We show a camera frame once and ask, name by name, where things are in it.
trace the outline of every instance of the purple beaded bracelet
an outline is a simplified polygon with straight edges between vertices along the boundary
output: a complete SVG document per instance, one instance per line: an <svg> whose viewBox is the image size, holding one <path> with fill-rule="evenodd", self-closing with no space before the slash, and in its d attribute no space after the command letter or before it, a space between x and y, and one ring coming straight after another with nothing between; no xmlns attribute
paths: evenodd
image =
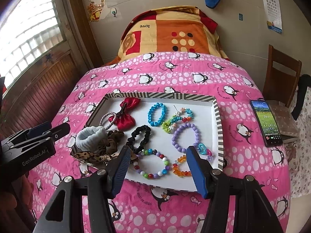
<svg viewBox="0 0 311 233"><path fill-rule="evenodd" d="M177 149L177 151L182 152L182 153L186 153L186 148L182 148L177 142L176 139L179 135L179 133L185 129L191 127L194 131L195 131L195 143L193 144L193 146L195 148L198 147L198 144L200 143L200 131L198 130L198 128L195 126L194 123L184 123L182 125L180 125L178 127L178 129L174 132L174 135L172 137L172 145Z"/></svg>

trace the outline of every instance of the wall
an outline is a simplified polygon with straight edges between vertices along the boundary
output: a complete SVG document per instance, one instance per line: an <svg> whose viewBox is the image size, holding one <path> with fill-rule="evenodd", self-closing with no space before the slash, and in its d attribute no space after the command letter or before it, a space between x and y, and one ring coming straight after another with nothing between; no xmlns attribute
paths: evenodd
<svg viewBox="0 0 311 233"><path fill-rule="evenodd" d="M83 2L85 6L89 4L88 0ZM282 34L267 28L262 0L221 0L213 10L205 6L204 0L106 0L106 4L117 9L117 17L109 14L90 23L104 62L116 56L121 35L136 15L160 7L194 5L218 23L217 32L226 54L248 71L260 89L264 85L269 44L301 60L302 73L311 74L311 26L293 0L280 0ZM243 21L239 21L239 13L243 14Z"/></svg>

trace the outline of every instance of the red satin bow hair clip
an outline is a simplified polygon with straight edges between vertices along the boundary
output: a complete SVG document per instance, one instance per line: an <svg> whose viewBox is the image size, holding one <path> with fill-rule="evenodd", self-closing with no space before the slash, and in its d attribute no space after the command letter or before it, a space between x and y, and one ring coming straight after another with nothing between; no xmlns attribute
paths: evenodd
<svg viewBox="0 0 311 233"><path fill-rule="evenodd" d="M138 103L140 103L140 99L135 97L126 97L120 103L121 111L117 113L117 120L114 122L118 126L118 130L129 130L135 126L135 119L127 112L135 108ZM113 118L114 116L109 117L109 121L112 122Z"/></svg>

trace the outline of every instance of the orange blanket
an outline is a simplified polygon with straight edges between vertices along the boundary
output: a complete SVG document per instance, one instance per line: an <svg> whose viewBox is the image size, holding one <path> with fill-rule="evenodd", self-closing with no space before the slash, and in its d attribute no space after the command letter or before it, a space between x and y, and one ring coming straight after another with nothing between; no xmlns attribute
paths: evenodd
<svg viewBox="0 0 311 233"><path fill-rule="evenodd" d="M134 18L126 28L115 64L144 53L184 51L227 59L216 33L217 23L193 6L150 10Z"/></svg>

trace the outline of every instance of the black cloth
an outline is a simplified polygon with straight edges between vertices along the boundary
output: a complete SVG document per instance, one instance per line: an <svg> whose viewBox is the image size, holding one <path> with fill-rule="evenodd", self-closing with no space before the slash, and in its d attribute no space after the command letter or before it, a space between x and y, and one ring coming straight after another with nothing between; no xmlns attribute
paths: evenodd
<svg viewBox="0 0 311 233"><path fill-rule="evenodd" d="M308 74L303 74L300 76L298 81L297 101L296 106L292 111L292 116L295 121L297 121L298 116L304 105L304 97L306 95L308 87L311 87L311 76Z"/></svg>

